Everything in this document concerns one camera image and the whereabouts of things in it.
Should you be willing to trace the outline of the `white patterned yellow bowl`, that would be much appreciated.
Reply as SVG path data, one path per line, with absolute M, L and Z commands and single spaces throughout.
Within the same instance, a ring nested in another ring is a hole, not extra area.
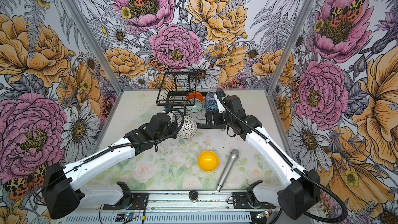
M 179 130 L 177 135 L 182 139 L 189 139 L 194 137 L 194 135 L 197 132 L 197 129 L 198 125 L 196 121 L 189 116 L 185 116 L 182 128 Z

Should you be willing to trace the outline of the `blue triangle pattern bowl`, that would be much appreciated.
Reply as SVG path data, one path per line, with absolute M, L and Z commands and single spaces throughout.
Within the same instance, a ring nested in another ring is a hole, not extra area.
M 218 104 L 216 99 L 210 99 L 206 101 L 204 106 L 207 112 L 218 111 Z

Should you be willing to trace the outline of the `mint green ceramic bowl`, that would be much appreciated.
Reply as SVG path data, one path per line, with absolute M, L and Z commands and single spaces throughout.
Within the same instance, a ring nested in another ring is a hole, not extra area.
M 203 109 L 202 102 L 199 99 L 190 99 L 190 105 L 186 108 L 190 113 L 199 113 Z

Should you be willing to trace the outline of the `orange plastic bowl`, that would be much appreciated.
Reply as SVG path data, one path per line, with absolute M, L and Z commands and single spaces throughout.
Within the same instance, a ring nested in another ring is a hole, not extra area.
M 197 92 L 197 91 L 192 91 L 192 92 L 190 92 L 190 93 L 188 94 L 188 96 L 187 96 L 187 99 L 188 99 L 188 100 L 193 100 L 193 99 L 195 99 L 195 100 L 199 100 L 200 102 L 203 102 L 203 101 L 204 101 L 203 95 L 202 95 L 200 92 Z

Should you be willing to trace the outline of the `yellow plastic bowl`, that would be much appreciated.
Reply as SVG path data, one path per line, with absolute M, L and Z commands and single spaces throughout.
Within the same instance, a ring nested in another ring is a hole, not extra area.
M 204 172 L 213 172 L 219 166 L 219 158 L 210 150 L 203 151 L 197 158 L 198 167 Z

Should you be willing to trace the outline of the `blue floral ceramic bowl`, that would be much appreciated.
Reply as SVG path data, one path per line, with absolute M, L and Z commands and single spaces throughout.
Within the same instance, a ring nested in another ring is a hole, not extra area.
M 205 95 L 205 101 L 214 100 L 216 98 L 216 96 L 217 96 L 217 93 L 215 91 L 208 92 Z

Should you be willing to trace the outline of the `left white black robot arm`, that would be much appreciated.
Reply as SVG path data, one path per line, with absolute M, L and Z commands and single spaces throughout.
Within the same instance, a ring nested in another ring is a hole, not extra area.
M 152 116 L 149 123 L 141 125 L 123 138 L 91 156 L 66 164 L 51 165 L 47 169 L 41 189 L 51 219 L 61 219 L 79 207 L 110 205 L 127 209 L 133 203 L 133 194 L 126 183 L 96 189 L 88 182 L 122 161 L 129 160 L 146 150 L 158 149 L 167 139 L 175 139 L 184 122 L 184 114 L 168 110 Z

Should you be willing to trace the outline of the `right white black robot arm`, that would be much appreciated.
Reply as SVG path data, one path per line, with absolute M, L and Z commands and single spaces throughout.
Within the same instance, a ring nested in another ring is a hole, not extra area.
M 227 96 L 223 91 L 215 95 L 217 109 L 212 116 L 225 124 L 235 136 L 251 145 L 269 164 L 279 179 L 279 189 L 268 188 L 264 182 L 256 184 L 252 194 L 258 202 L 280 206 L 291 219 L 308 214 L 320 200 L 320 177 L 295 162 L 269 136 L 262 123 L 247 115 L 238 96 Z

